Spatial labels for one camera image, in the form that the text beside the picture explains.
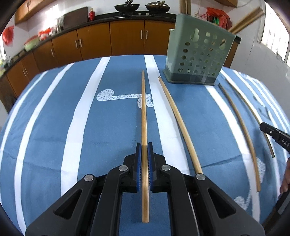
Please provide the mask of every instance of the table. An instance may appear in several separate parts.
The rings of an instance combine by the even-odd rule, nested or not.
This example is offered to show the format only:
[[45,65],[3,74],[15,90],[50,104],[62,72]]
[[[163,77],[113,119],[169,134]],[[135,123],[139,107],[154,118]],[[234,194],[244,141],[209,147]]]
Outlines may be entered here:
[[[43,72],[30,82],[0,133],[0,202],[15,226],[26,227],[86,174],[123,163],[141,141],[141,74],[145,71],[148,142],[182,173],[194,175],[183,137],[159,84],[160,75],[188,129],[203,172],[247,213],[263,222],[277,201],[287,153],[272,140],[272,159],[259,125],[225,81],[236,84],[262,120],[289,133],[289,120],[269,90],[223,68],[215,86],[169,84],[165,56],[91,59]],[[252,138],[261,179],[237,118],[218,88],[239,109]],[[141,194],[123,195],[120,236],[170,235],[166,193],[150,193],[150,223],[141,223]]]

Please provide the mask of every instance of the green plastic utensil holder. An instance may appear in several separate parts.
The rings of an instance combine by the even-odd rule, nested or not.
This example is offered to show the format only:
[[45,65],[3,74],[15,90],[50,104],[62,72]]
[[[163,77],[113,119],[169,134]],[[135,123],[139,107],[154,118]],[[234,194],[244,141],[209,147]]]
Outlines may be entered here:
[[169,31],[163,70],[168,82],[214,85],[236,36],[187,14],[178,14]]

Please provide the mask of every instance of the black tool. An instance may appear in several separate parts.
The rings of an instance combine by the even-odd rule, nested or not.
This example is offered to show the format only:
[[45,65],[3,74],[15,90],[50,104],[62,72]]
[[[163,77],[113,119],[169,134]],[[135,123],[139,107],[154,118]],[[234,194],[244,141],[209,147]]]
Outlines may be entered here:
[[[107,175],[86,175],[41,214],[26,236],[116,236],[122,193],[139,187],[141,145]],[[171,235],[263,236],[263,227],[204,174],[188,176],[167,165],[148,144],[153,193],[167,192]]]
[[[270,135],[276,141],[276,143],[278,143],[288,153],[290,153],[290,136],[288,134],[264,122],[260,124],[260,130]],[[282,227],[282,225],[284,225],[284,222],[282,222],[282,216],[283,215],[290,216],[290,207],[288,206],[289,202],[290,202],[290,188],[286,193],[283,193],[280,196],[277,203],[275,204],[275,207],[273,208],[273,211],[263,223],[267,235],[279,235],[280,230],[282,229],[285,230],[285,227]]]

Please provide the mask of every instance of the triangular cutout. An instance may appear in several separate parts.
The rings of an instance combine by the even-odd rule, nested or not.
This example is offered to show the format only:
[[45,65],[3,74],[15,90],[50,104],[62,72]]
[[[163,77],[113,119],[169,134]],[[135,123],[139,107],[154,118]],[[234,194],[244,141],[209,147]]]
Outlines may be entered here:
[[230,215],[236,213],[236,210],[227,203],[217,192],[213,189],[208,189],[209,195],[213,201],[215,209],[218,213],[219,218],[224,219]]
[[81,190],[76,191],[63,205],[61,205],[54,213],[65,219],[70,219],[72,213],[77,205],[79,197],[81,196]]

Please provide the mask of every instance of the red bottle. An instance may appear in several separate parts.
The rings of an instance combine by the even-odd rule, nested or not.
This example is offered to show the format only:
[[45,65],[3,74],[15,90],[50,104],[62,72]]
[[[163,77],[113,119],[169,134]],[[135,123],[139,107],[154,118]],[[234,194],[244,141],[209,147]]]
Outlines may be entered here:
[[90,11],[90,21],[94,20],[95,19],[95,12],[93,11],[93,9],[91,8],[91,11]]

